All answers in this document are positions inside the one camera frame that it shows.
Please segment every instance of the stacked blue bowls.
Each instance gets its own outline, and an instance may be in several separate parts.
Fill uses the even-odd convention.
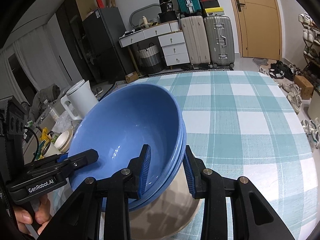
[[[157,85],[132,84],[105,97],[81,122],[68,155],[95,149],[99,159],[75,172],[69,180],[72,189],[87,177],[104,179],[126,168],[144,144],[151,147],[146,190],[141,199],[129,200],[130,211],[164,192],[177,174],[186,148],[182,113],[170,92]]]

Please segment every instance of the ceiling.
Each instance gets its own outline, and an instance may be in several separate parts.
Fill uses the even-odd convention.
[[[31,30],[46,24],[64,0],[36,0],[18,21],[3,48]]]

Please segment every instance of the finger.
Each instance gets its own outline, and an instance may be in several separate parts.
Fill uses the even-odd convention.
[[[17,222],[18,223],[18,228],[19,231],[25,234],[30,234],[29,230],[27,229],[26,225],[24,223],[21,222]]]
[[[42,226],[38,229],[38,235],[40,235],[41,233],[42,233],[42,231],[43,231],[43,229],[47,226],[47,224],[49,223],[50,221],[47,221],[47,222],[44,222],[43,224],[42,224]]]
[[[16,216],[17,222],[21,222],[23,224],[32,224],[32,218],[30,214],[24,210],[22,207],[14,206],[13,207],[14,214]]]
[[[39,209],[35,214],[35,218],[38,224],[42,225],[44,222],[47,222],[49,220],[50,207],[51,207],[51,204],[49,199],[46,200],[45,204],[41,202]]]
[[[41,196],[41,197],[39,198],[39,200],[40,200],[40,202],[41,202],[42,204],[45,205],[45,204],[47,203],[47,201],[48,201],[48,195],[45,194],[45,195]]]

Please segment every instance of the wooden door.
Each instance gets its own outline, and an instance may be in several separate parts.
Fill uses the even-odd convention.
[[[280,59],[281,33],[276,0],[234,0],[232,4],[237,28],[240,27],[242,57]]]

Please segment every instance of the cloth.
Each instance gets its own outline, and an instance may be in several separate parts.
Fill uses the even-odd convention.
[[[45,89],[41,89],[38,93],[36,93],[30,108],[23,104],[24,108],[28,110],[28,115],[25,116],[25,121],[33,121],[33,123],[35,123],[41,113],[47,108],[47,106],[44,104],[44,101],[47,99],[48,102],[52,102],[58,98],[59,94],[60,88],[56,84],[52,84]]]
[[[183,110],[187,144],[207,168],[227,178],[248,177],[295,239],[309,236],[318,206],[315,162],[297,115],[270,77],[218,71],[135,83],[141,82],[163,86],[174,95]],[[65,192],[53,193],[55,210],[67,198]],[[203,208],[204,202],[193,221],[168,239],[200,240]],[[228,238],[233,239],[229,199],[227,209]]]

